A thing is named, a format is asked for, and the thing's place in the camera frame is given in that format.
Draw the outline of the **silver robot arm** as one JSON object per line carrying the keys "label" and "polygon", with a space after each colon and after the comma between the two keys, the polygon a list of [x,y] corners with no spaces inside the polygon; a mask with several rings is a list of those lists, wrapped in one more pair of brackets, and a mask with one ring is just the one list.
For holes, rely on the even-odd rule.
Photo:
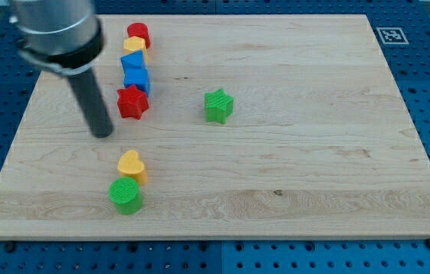
{"label": "silver robot arm", "polygon": [[91,0],[11,0],[10,7],[10,22],[22,35],[19,54],[42,70],[82,73],[104,47]]}

